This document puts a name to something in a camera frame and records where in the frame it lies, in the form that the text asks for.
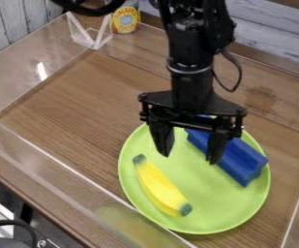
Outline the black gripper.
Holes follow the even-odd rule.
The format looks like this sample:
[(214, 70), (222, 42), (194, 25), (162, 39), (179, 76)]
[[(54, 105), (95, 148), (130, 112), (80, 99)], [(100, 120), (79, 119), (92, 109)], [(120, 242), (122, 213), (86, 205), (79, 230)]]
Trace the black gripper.
[(175, 133), (174, 128), (188, 128), (210, 133), (206, 160), (216, 164), (224, 154), (228, 140), (239, 138), (247, 110), (236, 103), (210, 92), (204, 99), (190, 97), (174, 102), (171, 91), (142, 93), (138, 97), (143, 109), (140, 119), (150, 126), (156, 151), (170, 156)]

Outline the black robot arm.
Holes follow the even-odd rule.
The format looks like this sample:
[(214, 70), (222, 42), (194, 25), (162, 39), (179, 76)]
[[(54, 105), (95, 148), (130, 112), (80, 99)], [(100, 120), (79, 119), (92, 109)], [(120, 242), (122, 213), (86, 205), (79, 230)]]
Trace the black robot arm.
[(227, 142), (242, 135), (246, 108), (214, 90), (219, 82), (214, 56), (235, 58), (227, 46), (235, 41), (235, 23), (226, 0), (156, 0), (168, 39), (168, 91), (139, 95), (140, 119), (150, 126), (156, 151), (171, 152), (176, 127), (208, 134), (206, 160), (215, 164)]

